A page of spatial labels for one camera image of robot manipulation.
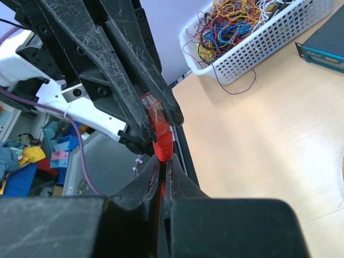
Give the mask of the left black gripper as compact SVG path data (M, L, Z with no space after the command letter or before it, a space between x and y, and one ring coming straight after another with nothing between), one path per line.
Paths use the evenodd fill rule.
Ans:
M171 125L183 124L139 1L16 1L16 20L39 36L68 88L83 85L97 109L142 139L156 140L140 101L148 92Z

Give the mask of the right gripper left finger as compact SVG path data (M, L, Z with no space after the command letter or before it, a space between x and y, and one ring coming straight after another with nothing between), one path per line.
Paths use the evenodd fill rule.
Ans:
M1 199L1 257L157 257L161 164L108 197Z

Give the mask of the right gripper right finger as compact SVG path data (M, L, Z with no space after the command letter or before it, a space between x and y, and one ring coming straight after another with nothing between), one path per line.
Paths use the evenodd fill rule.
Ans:
M292 207L271 198L210 198L177 157L161 164L171 257L309 257Z

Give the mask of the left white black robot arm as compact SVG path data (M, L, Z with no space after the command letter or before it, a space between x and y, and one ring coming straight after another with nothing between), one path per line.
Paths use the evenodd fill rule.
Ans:
M71 117L117 137L136 153L157 142L157 100L170 127L182 111L161 63L139 1L4 1L22 33L1 41L1 88L25 107Z

